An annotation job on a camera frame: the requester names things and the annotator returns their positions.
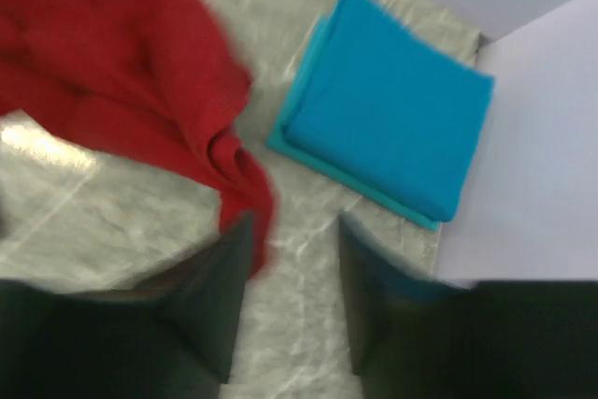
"teal fabric edge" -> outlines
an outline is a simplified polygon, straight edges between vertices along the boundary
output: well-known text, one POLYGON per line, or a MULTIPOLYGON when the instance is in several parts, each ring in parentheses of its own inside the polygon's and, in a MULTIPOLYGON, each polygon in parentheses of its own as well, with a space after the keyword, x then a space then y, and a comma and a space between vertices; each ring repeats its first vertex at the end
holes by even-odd
POLYGON ((344 184, 350 189, 362 194, 363 196, 379 203, 391 212, 394 212, 407 220, 414 222, 415 224, 427 228, 430 230, 437 230, 440 227, 439 221, 435 221, 426 217, 423 214, 407 207, 397 200, 389 197, 383 192, 364 184, 348 173, 340 170, 332 164, 317 158, 303 150, 296 148, 289 144, 284 138, 284 127, 286 123, 291 119, 295 110, 300 106, 303 93, 306 89, 311 74, 313 73, 314 67, 318 63, 321 50, 325 46, 328 36, 331 33, 331 21, 328 16, 320 18, 311 40, 307 46, 306 54, 301 62, 294 83, 287 94, 284 104, 278 112, 278 116, 270 132, 270 136, 266 139, 266 146, 274 151, 277 151, 299 164, 306 165, 307 167, 322 173, 323 175, 334 179, 335 181, 344 184))

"red towel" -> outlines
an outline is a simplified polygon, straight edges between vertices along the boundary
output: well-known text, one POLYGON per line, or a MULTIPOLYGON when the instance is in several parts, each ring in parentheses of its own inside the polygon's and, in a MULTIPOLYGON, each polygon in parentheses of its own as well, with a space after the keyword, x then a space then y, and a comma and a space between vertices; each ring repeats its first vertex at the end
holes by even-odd
POLYGON ((221 230, 255 211, 256 273, 274 199, 233 130, 250 84, 199 0, 0 0, 0 115, 219 190, 221 230))

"black object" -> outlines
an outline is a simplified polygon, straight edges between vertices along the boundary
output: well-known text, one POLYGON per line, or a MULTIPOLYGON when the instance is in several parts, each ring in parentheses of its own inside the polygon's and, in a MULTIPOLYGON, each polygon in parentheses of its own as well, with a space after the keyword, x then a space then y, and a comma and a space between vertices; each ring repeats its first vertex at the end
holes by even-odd
POLYGON ((251 218, 119 291, 0 280, 0 398, 213 399, 228 380, 251 218))
POLYGON ((351 362, 365 399, 598 398, 597 282, 463 290, 384 252, 352 218, 339 219, 351 362))

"marble surface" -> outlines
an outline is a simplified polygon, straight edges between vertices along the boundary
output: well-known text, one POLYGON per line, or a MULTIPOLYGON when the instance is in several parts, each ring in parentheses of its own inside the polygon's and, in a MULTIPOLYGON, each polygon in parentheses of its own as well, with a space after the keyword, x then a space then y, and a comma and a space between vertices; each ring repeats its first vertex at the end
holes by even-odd
MULTIPOLYGON (((382 0, 423 38, 472 64, 477 30, 427 0, 382 0)), ((272 266, 248 287, 223 398, 357 398, 349 373, 335 215, 351 210, 392 254, 431 270, 438 234, 267 150, 263 140, 318 16, 335 0, 209 0, 256 76, 238 133, 278 189, 272 266)), ((214 232, 217 195, 187 179, 57 141, 27 117, 2 122, 0 277, 62 292, 107 288, 214 232)))

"red garment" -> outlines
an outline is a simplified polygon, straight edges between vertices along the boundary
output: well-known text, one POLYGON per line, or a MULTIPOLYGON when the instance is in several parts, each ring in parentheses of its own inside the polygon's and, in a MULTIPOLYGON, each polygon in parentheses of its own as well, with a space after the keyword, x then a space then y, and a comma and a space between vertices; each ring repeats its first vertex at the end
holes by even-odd
POLYGON ((0 115, 221 192, 221 230, 256 213, 265 263, 269 181, 233 121, 249 74, 198 0, 0 0, 0 115))

